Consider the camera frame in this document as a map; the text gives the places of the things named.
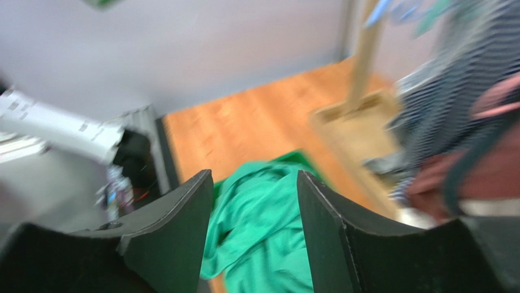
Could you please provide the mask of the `green tank top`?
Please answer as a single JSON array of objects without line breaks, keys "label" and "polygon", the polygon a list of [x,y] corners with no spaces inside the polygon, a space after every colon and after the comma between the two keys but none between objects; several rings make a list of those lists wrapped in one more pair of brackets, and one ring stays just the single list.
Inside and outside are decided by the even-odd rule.
[{"label": "green tank top", "polygon": [[253,161],[222,183],[211,212],[200,276],[228,292],[312,292],[298,204],[304,166]]}]

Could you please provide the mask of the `blue white striped tank top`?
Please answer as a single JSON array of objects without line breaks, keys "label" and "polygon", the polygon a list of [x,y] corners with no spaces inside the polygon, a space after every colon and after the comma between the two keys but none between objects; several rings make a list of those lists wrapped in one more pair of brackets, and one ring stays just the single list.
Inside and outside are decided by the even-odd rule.
[{"label": "blue white striped tank top", "polygon": [[519,2],[458,1],[445,19],[435,58],[399,82],[402,111],[387,125],[402,146],[390,198],[406,188],[430,156],[471,142],[469,110],[494,84],[519,71]]}]

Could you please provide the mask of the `light blue plastic hanger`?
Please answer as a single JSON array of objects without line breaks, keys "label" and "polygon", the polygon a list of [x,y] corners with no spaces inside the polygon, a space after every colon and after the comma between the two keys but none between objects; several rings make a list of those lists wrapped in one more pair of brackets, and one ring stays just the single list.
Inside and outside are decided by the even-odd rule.
[{"label": "light blue plastic hanger", "polygon": [[374,27],[386,15],[392,2],[393,0],[378,0],[364,23],[365,28]]}]

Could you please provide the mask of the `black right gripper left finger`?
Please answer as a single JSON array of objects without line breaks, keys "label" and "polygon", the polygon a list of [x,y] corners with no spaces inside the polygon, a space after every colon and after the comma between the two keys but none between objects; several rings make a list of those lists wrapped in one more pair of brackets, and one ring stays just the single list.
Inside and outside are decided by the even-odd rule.
[{"label": "black right gripper left finger", "polygon": [[97,230],[1,225],[2,292],[196,292],[214,182],[202,170]]}]

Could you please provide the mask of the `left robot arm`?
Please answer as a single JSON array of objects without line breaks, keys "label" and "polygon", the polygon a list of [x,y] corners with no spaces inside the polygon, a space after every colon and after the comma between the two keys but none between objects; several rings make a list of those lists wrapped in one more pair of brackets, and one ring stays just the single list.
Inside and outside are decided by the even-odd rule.
[{"label": "left robot arm", "polygon": [[92,120],[2,88],[1,131],[38,137],[105,166],[117,165],[135,188],[157,183],[150,139],[122,124]]}]

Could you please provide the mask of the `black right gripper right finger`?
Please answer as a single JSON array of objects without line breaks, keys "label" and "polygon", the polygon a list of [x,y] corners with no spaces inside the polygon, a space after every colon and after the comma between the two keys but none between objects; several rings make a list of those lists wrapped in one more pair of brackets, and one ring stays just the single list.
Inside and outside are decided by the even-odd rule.
[{"label": "black right gripper right finger", "polygon": [[519,218],[405,225],[297,177],[315,292],[518,292]]}]

